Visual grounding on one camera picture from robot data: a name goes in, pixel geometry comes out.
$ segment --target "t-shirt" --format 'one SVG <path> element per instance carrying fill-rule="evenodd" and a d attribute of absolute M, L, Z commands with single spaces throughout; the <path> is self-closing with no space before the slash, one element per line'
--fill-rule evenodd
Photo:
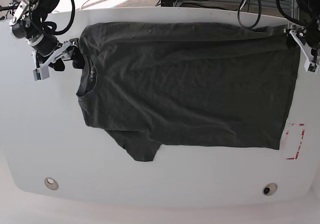
<path fill-rule="evenodd" d="M 162 144 L 279 150 L 300 62 L 284 28 L 88 26 L 77 93 L 86 125 L 137 161 Z"/>

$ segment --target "circular hole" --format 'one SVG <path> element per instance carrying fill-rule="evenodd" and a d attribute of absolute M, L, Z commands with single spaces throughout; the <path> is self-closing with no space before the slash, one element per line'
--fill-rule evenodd
<path fill-rule="evenodd" d="M 49 184 L 51 184 L 51 185 L 54 184 L 54 182 L 55 182 L 55 181 L 52 180 L 51 178 L 47 178 L 46 180 L 47 180 L 47 182 L 48 182 Z"/>
<path fill-rule="evenodd" d="M 270 192 L 270 188 L 268 188 L 268 187 L 267 187 L 267 188 L 265 188 L 263 192 L 264 192 L 264 194 L 265 194 L 265 195 L 269 194 L 269 192 Z"/>

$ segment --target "table surface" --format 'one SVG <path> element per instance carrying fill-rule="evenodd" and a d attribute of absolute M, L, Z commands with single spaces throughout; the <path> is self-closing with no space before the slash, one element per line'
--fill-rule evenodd
<path fill-rule="evenodd" d="M 69 13 L 53 14 L 62 29 Z M 243 14 L 250 24 L 256 15 Z M 229 11 L 189 8 L 117 8 L 77 12 L 61 41 L 80 36 L 99 22 L 218 22 L 238 25 Z M 262 26 L 287 21 L 262 16 Z M 161 146 L 153 162 L 135 162 L 105 131 L 86 127 L 76 92 L 81 71 L 67 64 L 44 81 L 33 80 L 32 49 L 0 23 L 1 72 L 0 137 L 16 185 L 22 190 L 112 205 L 209 207 L 252 204 L 294 198 L 306 193 L 319 163 L 320 77 L 304 71 L 298 79 L 287 123 L 305 124 L 298 159 L 288 151 L 299 140 L 288 138 L 280 150 L 200 146 Z M 52 191 L 44 184 L 59 183 Z M 269 183 L 278 185 L 263 195 Z"/>

